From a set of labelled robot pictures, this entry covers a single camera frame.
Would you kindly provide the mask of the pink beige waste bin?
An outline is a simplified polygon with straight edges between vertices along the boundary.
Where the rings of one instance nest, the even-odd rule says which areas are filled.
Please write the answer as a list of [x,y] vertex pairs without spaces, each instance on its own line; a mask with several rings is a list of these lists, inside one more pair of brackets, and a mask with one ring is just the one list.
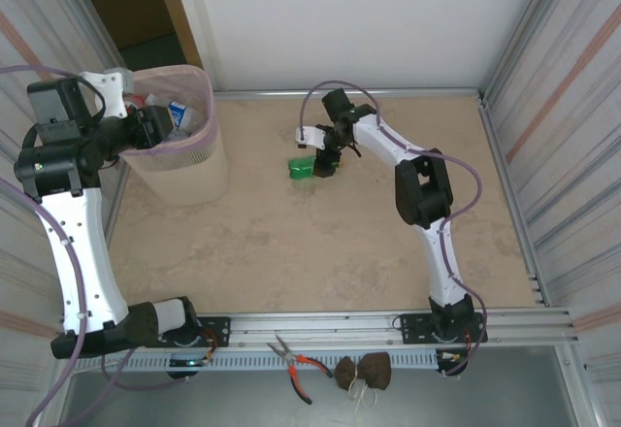
[[168,104],[175,101],[192,108],[194,116],[186,130],[174,124],[155,148],[125,151],[124,161],[170,206],[221,197],[228,188],[229,170],[208,74],[191,65],[150,68],[134,73],[134,90],[148,105],[169,112]]

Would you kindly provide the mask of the brown cloth pouch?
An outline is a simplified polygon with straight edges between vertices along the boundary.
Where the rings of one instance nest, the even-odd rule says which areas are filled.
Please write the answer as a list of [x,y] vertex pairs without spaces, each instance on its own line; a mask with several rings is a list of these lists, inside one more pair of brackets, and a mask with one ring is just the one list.
[[358,363],[346,356],[337,364],[334,378],[343,390],[348,390],[355,380],[363,380],[369,388],[385,390],[392,378],[390,356],[387,352],[367,353]]

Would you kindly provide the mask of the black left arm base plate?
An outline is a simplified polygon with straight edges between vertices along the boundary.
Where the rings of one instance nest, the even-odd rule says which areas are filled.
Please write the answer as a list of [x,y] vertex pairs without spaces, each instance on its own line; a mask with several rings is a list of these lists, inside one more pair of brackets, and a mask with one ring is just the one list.
[[231,335],[231,319],[226,316],[198,316],[192,328],[171,330],[159,336],[148,348],[209,348],[227,347]]

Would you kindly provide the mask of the orange handled pliers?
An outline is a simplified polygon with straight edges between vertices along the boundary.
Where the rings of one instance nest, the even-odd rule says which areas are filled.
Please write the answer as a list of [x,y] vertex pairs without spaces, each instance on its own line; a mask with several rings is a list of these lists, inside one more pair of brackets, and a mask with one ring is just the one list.
[[332,371],[322,362],[317,359],[307,357],[302,354],[294,353],[286,342],[278,335],[275,335],[279,343],[279,347],[268,343],[268,347],[276,353],[287,365],[287,373],[289,374],[289,379],[292,384],[292,387],[297,394],[297,396],[307,405],[312,405],[311,398],[307,395],[307,393],[303,390],[298,374],[297,374],[297,366],[299,364],[313,366],[319,369],[326,377],[333,378],[334,375]]

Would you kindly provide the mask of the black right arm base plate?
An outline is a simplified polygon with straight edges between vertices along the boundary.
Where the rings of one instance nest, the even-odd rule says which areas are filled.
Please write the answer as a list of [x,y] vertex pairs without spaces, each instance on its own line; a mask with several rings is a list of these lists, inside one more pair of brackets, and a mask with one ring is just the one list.
[[472,344],[479,337],[482,337],[484,343],[489,340],[481,312],[476,312],[467,323],[458,323],[445,329],[441,329],[440,322],[430,312],[403,313],[397,320],[397,329],[401,332],[405,345],[464,344],[467,336]]

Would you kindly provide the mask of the wooden door edge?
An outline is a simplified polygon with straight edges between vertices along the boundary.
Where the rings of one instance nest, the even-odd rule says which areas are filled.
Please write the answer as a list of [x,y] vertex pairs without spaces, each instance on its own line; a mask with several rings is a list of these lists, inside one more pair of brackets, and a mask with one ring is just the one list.
[[202,68],[203,62],[197,49],[182,1],[164,0],[164,3],[180,41],[180,47],[186,62],[189,65]]

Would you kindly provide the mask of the green bottle yellow cap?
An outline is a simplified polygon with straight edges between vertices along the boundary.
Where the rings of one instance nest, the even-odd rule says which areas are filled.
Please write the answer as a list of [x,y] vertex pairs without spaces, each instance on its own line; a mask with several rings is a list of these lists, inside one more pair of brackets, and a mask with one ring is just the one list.
[[310,178],[329,178],[340,166],[338,160],[329,161],[315,155],[292,158],[287,161],[289,178],[294,181]]

